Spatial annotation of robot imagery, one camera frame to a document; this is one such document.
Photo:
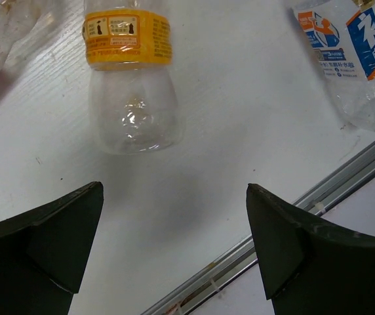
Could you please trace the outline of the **yellow cap orange label bottle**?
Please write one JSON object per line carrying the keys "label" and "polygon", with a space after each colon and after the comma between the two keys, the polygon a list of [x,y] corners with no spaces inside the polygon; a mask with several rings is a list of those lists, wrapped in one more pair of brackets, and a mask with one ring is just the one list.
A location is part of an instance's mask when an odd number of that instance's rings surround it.
{"label": "yellow cap orange label bottle", "polygon": [[97,145],[109,154],[138,154],[180,142],[168,1],[85,1],[84,17]]}

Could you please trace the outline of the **blue label water bottle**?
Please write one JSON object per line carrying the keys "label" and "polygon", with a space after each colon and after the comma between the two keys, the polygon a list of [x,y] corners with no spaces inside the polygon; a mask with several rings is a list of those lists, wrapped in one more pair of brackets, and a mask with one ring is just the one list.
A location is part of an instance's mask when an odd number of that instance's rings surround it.
{"label": "blue label water bottle", "polygon": [[375,1],[285,1],[344,120],[375,132]]}

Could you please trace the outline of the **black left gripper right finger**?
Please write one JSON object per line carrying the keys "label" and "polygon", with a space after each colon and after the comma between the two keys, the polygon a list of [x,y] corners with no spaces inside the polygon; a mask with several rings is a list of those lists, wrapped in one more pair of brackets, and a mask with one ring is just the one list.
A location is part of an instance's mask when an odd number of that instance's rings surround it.
{"label": "black left gripper right finger", "polygon": [[258,184],[247,214],[276,314],[375,314],[375,237],[295,207]]}

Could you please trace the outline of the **red cap cola bottle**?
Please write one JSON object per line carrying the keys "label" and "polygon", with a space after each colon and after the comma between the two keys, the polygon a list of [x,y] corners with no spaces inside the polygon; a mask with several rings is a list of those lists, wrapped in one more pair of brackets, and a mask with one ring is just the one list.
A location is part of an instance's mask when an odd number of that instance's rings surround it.
{"label": "red cap cola bottle", "polygon": [[0,72],[9,54],[23,59],[53,36],[61,1],[0,1]]}

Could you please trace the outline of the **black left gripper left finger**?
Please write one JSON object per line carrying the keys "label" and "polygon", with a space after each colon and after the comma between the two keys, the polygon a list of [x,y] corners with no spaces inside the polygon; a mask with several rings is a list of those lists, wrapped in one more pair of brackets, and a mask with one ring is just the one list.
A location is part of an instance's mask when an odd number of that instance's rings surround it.
{"label": "black left gripper left finger", "polygon": [[0,314],[67,314],[104,204],[91,182],[0,222]]}

